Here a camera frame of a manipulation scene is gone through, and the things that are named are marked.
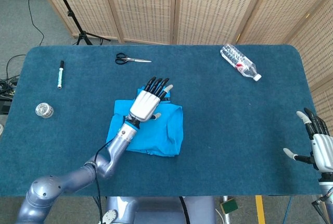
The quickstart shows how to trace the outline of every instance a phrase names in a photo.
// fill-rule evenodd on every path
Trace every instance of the blue cloth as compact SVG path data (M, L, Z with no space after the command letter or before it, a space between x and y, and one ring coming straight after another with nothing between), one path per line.
M102 195L318 194L319 173L283 148L309 155L296 111L314 110L301 58L289 45L238 45L262 75L243 77L221 45L43 46L27 54L0 140L0 196L25 195L45 175L81 166L105 144L118 99L134 99L151 77L170 78L172 103L182 105L180 155L125 152ZM117 65L114 58L152 60ZM57 88L65 61L62 89ZM35 108L53 106L43 119ZM90 185L76 195L96 195Z
M107 141L111 140L123 124L134 101L117 100L114 103ZM160 104L155 112L162 113L157 120L140 124L140 130L127 147L128 151L150 155L175 156L181 150L183 141L183 109L171 103Z

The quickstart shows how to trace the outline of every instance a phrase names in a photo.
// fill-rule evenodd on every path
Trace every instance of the woven panel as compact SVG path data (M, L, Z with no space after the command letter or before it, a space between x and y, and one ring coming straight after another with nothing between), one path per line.
M282 43L316 0L263 0L240 43Z
M310 86L333 74L333 0L327 0L289 44L300 52Z
M333 133L333 86L313 96L319 117L326 121L328 130Z
M72 18L67 17L67 8L62 0L51 0L68 28L73 34L78 34ZM111 21L108 3L105 0L67 0L74 11L83 30L101 36L116 38L116 30Z
M177 43L229 43L250 1L180 0Z
M171 0L113 0L125 40L170 43Z

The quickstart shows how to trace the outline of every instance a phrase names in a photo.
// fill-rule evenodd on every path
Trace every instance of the green object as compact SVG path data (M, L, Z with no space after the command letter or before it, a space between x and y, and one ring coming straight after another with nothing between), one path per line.
M226 202L220 203L220 207L222 209L222 212L226 215L231 213L232 211L235 211L238 209L237 203L235 199L230 199Z

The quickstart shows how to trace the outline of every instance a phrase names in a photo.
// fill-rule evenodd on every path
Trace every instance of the black scissor handle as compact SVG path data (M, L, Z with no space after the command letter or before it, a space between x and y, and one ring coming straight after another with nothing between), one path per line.
M128 62L128 60L125 60L124 58L127 58L127 56L124 53L122 53L122 52L118 53L118 54L116 54L116 59L114 60L114 62L116 64L123 65L126 62Z

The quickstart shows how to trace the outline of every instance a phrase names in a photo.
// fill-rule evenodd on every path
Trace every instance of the bottle cap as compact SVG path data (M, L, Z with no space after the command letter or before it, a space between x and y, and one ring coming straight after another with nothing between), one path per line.
M261 78L261 75L260 74L256 74L253 79L254 81L258 82L258 80Z

